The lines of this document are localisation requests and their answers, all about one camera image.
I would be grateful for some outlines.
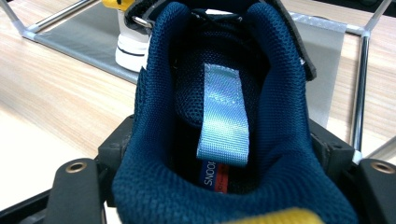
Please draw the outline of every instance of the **shoe label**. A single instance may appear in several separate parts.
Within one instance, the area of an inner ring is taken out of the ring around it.
[[[248,116],[239,71],[206,63],[197,158],[244,167],[248,164],[248,146]]]
[[[199,183],[205,189],[227,193],[229,165],[203,161]]]

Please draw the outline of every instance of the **blue mesh lining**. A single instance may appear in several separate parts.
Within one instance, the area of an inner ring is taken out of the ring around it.
[[[325,223],[356,223],[347,200],[321,170],[309,139],[305,73],[288,29],[269,5],[245,16],[268,55],[257,124],[260,185],[249,194],[218,194],[195,187],[168,167],[175,129],[169,43],[188,22],[189,10],[167,6],[154,28],[148,70],[140,75],[131,143],[113,182],[124,223],[215,223],[303,207]]]

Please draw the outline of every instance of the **yellow shoe part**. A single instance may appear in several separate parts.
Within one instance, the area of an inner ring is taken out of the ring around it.
[[[324,224],[320,217],[301,208],[291,208],[263,216],[247,217],[227,224]]]
[[[117,3],[117,0],[102,0],[102,3],[105,7],[119,9],[121,11],[125,11],[134,0],[121,0],[121,4]]]

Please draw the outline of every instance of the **wooden table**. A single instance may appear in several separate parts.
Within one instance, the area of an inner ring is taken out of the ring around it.
[[[70,0],[14,0],[25,25]],[[288,10],[363,25],[370,13],[307,0],[283,0]],[[0,10],[0,210],[49,189],[63,163],[93,158],[111,132],[134,113],[135,85],[22,38]],[[348,140],[359,38],[346,35],[328,129]],[[396,19],[373,31],[363,152],[396,135]]]

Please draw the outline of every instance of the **shoe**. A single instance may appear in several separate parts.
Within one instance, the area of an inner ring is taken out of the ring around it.
[[[120,35],[116,49],[116,62],[120,66],[139,72],[147,63],[149,36],[125,25],[124,12],[118,10]]]
[[[116,48],[116,63],[126,69],[139,72],[147,63],[149,35],[139,26],[128,27],[125,24],[124,12],[133,7],[134,0],[102,0],[105,7],[118,12],[120,35]]]
[[[280,3],[188,3],[155,20],[112,186],[121,221],[357,223],[313,152],[312,69]]]

